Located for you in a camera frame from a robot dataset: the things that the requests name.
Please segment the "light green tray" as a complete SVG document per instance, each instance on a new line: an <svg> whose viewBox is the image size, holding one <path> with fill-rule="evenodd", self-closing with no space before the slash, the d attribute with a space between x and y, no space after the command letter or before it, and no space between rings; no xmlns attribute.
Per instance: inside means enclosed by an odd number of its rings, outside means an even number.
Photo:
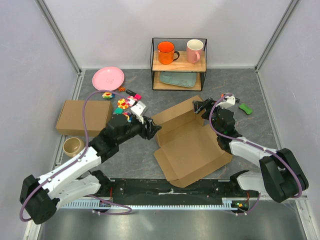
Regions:
<svg viewBox="0 0 320 240"><path fill-rule="evenodd" d="M160 82L168 85L192 88L197 81L197 73L195 72L161 72L159 74Z"/></svg>

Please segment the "pink flower toy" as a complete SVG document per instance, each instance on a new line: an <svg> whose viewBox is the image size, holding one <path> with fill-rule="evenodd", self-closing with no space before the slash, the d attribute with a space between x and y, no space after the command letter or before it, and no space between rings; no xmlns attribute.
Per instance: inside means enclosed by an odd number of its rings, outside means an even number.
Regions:
<svg viewBox="0 0 320 240"><path fill-rule="evenodd" d="M138 100L135 97L133 97L133 96L128 96L127 97L127 104L130 107L134 106L137 102L138 102Z"/></svg>

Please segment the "pink mug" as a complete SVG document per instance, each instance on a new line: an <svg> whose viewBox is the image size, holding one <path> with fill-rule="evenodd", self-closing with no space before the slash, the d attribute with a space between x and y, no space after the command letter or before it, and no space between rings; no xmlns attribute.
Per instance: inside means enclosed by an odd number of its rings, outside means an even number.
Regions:
<svg viewBox="0 0 320 240"><path fill-rule="evenodd" d="M191 39L186 44L187 61L196 64L200 61L204 43L199 39Z"/></svg>

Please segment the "orange yellow flower toy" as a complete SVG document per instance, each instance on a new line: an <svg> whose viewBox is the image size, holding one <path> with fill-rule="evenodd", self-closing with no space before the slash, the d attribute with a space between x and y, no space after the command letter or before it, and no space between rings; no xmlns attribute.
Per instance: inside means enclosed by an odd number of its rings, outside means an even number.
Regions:
<svg viewBox="0 0 320 240"><path fill-rule="evenodd" d="M125 110L129 108L129 102L126 99L122 98L117 101L117 106L118 108Z"/></svg>

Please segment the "green black eraser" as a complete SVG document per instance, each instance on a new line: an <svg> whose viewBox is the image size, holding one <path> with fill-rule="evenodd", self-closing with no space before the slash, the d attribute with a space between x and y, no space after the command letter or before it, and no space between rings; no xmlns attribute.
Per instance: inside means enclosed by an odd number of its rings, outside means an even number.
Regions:
<svg viewBox="0 0 320 240"><path fill-rule="evenodd" d="M245 103L242 103L238 106L238 108L243 111L246 115L251 115L253 113L253 110L246 105Z"/></svg>

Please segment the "orange mug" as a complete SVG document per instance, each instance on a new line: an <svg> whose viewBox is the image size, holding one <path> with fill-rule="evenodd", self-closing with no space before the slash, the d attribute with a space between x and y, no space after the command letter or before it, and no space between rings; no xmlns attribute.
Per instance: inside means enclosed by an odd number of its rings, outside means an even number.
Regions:
<svg viewBox="0 0 320 240"><path fill-rule="evenodd" d="M175 50L175 45L170 41L163 41L157 45L158 60L161 64L168 65L180 57L180 53Z"/></svg>

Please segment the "small orange flower toy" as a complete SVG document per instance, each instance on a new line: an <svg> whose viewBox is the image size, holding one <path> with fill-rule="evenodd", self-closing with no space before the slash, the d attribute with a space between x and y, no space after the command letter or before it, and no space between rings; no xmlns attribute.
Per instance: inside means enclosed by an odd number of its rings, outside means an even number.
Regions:
<svg viewBox="0 0 320 240"><path fill-rule="evenodd" d="M123 87L123 86L120 86L120 87L118 88L118 90L119 90L120 92L125 92L125 91L126 91L126 88Z"/></svg>

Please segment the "pink black highlighter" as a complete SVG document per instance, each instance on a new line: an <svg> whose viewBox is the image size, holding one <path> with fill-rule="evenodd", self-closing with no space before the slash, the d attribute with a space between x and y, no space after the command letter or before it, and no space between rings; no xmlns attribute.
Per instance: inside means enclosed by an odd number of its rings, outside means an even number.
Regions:
<svg viewBox="0 0 320 240"><path fill-rule="evenodd" d="M136 92L134 92L134 91L132 91L132 90L127 89L125 92L126 92L128 95L134 97L134 98L137 99L137 100L141 100L141 99L142 99L142 96L141 96L141 95L139 95L138 93L136 93Z"/></svg>

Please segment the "pink plate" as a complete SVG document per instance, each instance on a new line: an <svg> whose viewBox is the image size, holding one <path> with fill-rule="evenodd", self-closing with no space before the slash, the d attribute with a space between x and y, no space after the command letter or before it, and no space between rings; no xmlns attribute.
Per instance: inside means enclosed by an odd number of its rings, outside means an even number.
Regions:
<svg viewBox="0 0 320 240"><path fill-rule="evenodd" d="M98 70L92 77L92 85L96 90L114 91L124 82L123 71L115 66L107 66Z"/></svg>

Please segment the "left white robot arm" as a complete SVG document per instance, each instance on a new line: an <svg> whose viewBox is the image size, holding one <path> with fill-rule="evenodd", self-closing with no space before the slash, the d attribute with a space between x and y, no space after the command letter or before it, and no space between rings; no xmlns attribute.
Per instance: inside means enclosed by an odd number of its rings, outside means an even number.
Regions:
<svg viewBox="0 0 320 240"><path fill-rule="evenodd" d="M23 180L19 198L22 204L20 220L27 221L23 217L23 212L27 211L30 220L39 225L74 200L91 195L106 196L112 183L102 171L93 171L84 178L82 174L114 156L125 141L136 135L150 140L161 128L150 117L138 119L134 115L128 122L123 114L113 115L106 127L75 157L38 178L29 175Z"/></svg>

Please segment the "brown cardboard box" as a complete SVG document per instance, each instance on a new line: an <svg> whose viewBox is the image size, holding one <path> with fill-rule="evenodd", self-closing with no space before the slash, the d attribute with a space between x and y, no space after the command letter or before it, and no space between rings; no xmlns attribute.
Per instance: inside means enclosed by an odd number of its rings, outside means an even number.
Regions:
<svg viewBox="0 0 320 240"><path fill-rule="evenodd" d="M84 136L83 100L66 100L56 123L61 135ZM106 100L89 100L85 105L85 124L89 137L97 136L111 119L113 106Z"/></svg>
<svg viewBox="0 0 320 240"><path fill-rule="evenodd" d="M193 96L152 117L161 126L155 139L159 149L154 156L166 180L175 187L185 188L227 165L232 155L222 150L217 135L194 113Z"/></svg>

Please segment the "closed brown cardboard box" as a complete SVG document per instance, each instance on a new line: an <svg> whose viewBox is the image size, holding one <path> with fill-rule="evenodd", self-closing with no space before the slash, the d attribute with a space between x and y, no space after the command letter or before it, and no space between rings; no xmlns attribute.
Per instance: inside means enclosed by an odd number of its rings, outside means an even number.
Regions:
<svg viewBox="0 0 320 240"><path fill-rule="evenodd" d="M56 123L61 135L84 136L83 100L66 100ZM89 137L97 136L111 119L113 106L106 100L89 100L85 105L85 124Z"/></svg>

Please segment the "beige cup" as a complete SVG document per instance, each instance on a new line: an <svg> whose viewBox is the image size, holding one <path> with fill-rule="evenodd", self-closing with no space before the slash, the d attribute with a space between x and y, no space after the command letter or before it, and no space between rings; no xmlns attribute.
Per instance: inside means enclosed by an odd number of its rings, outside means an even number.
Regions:
<svg viewBox="0 0 320 240"><path fill-rule="evenodd" d="M77 137L70 137L63 143L63 152L70 158L78 155L85 148L85 143Z"/></svg>

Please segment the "rainbow flower toy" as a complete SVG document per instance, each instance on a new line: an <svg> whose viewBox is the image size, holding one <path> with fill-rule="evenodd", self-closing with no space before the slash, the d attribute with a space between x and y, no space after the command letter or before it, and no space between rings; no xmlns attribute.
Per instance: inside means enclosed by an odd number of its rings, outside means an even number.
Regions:
<svg viewBox="0 0 320 240"><path fill-rule="evenodd" d="M124 112L123 115L127 117L129 123L132 121L132 114L130 112Z"/></svg>

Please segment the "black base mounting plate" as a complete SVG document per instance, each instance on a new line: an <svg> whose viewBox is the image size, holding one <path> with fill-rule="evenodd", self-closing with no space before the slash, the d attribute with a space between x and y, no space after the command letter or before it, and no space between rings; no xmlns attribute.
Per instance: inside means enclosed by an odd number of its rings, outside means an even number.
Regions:
<svg viewBox="0 0 320 240"><path fill-rule="evenodd" d="M242 190L230 180L200 179L185 188L165 179L115 178L94 194L121 205L217 205L222 198L253 199L258 192Z"/></svg>

